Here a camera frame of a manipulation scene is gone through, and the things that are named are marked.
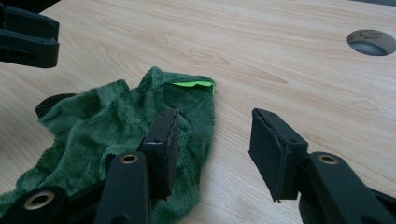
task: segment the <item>metal ring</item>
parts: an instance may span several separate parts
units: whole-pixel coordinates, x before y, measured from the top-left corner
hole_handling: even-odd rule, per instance
[[[138,157],[134,154],[130,154],[130,155],[125,155],[123,157],[121,157],[121,162],[128,164],[128,163],[133,163],[136,162],[138,159]]]
[[[36,210],[49,204],[55,198],[52,191],[45,190],[28,198],[23,205],[26,210]]]
[[[324,162],[324,163],[327,163],[327,164],[330,164],[330,165],[335,165],[335,164],[338,163],[338,160],[335,157],[331,156],[331,155],[319,155],[318,159],[321,162]]]

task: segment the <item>round hole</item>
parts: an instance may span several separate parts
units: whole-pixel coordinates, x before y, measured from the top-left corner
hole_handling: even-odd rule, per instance
[[[362,217],[361,222],[364,224],[380,224],[381,222],[373,217]]]
[[[119,214],[111,220],[111,224],[126,224],[130,217],[127,214]]]
[[[334,158],[333,156],[329,156],[329,155],[320,155],[318,156],[319,160],[330,164],[330,165],[335,165],[338,163],[338,160],[336,158]]]
[[[55,195],[52,191],[46,190],[38,192],[26,200],[24,208],[27,210],[36,210],[49,204],[54,197]]]
[[[370,56],[386,56],[396,51],[396,40],[377,30],[358,30],[346,40],[354,50]]]
[[[125,163],[125,164],[133,163],[133,162],[136,162],[136,161],[137,161],[137,156],[136,155],[126,155],[126,156],[123,156],[121,158],[121,162]]]

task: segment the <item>wooden table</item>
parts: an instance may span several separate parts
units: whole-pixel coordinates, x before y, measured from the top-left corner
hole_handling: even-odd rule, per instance
[[[371,188],[396,197],[396,53],[351,49],[347,36],[396,37],[396,7],[333,1],[63,0],[55,68],[0,63],[0,193],[53,136],[35,106],[151,66],[217,81],[214,146],[202,200],[182,223],[301,223],[297,201],[273,203],[248,155],[251,110],[277,113],[310,144],[344,158]]]

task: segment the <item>green cloth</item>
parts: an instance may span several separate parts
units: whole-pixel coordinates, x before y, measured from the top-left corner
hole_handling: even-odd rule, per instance
[[[177,107],[177,177],[170,200],[152,202],[152,223],[180,221],[200,199],[200,173],[213,138],[214,88],[208,77],[153,67],[135,89],[118,80],[63,99],[39,120],[55,135],[53,146],[14,191],[0,196],[0,217],[32,189],[61,186],[71,195],[104,179],[107,154],[136,150],[157,114]]]

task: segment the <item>towel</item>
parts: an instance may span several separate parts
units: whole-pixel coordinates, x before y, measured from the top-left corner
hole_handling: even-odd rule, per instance
[[[0,196],[0,217],[32,189],[60,186],[72,195],[106,178],[108,154],[136,150],[157,114],[178,108],[177,177],[168,202],[152,201],[152,223],[180,221],[200,200],[200,173],[213,138],[214,90],[211,78],[152,67],[135,89],[118,80],[55,101],[51,110],[37,113],[54,143],[15,190]]]

